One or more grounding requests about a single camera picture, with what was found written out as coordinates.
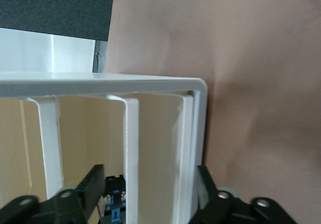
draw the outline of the vertical slot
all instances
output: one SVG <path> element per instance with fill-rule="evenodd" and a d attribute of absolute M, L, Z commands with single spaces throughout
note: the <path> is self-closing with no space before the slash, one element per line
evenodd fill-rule
<path fill-rule="evenodd" d="M 0 98 L 0 206 L 21 195 L 47 199 L 35 103 Z"/>
<path fill-rule="evenodd" d="M 130 133 L 125 123 L 128 121 L 128 106 L 119 100 L 109 96 L 60 98 L 59 123 L 65 185 L 77 185 L 94 164 L 104 164 L 105 176 L 128 174 L 125 158 L 127 145 L 124 144 L 128 143 L 127 134 Z M 97 223 L 98 218 L 94 211 L 89 223 Z"/>
<path fill-rule="evenodd" d="M 139 223 L 184 223 L 191 203 L 187 190 L 193 188 L 189 165 L 193 97 L 135 96 L 140 104 Z"/>

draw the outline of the white plastic bracket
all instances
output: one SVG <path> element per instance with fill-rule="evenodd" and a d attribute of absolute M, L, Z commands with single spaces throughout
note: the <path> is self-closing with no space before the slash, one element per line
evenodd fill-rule
<path fill-rule="evenodd" d="M 28 97 L 26 100 L 36 103 L 38 107 L 47 199 L 49 199 L 63 187 L 56 99 Z"/>
<path fill-rule="evenodd" d="M 179 121 L 182 123 L 179 133 L 176 161 L 179 167 L 179 176 L 175 183 L 174 209 L 172 223 L 188 223 L 190 220 L 190 211 L 193 196 L 193 182 L 189 176 L 194 175 L 193 168 L 190 168 L 192 162 L 192 125 L 193 125 L 193 106 L 194 98 L 191 95 L 183 95 L 174 92 L 154 93 L 161 96 L 175 96 L 182 99 L 182 112 Z"/>

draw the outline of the pink wall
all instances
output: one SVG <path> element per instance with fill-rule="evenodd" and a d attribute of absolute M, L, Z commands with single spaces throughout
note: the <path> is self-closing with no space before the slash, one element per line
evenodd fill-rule
<path fill-rule="evenodd" d="M 115 0 L 108 61 L 205 79 L 218 185 L 321 223 L 321 0 Z"/>

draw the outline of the gray panel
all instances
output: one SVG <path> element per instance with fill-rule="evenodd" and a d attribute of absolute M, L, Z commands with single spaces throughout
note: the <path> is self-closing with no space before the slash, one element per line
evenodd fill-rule
<path fill-rule="evenodd" d="M 108 42 L 96 41 L 92 72 L 103 72 L 106 66 Z"/>
<path fill-rule="evenodd" d="M 0 0 L 0 27 L 108 40 L 113 0 Z"/>

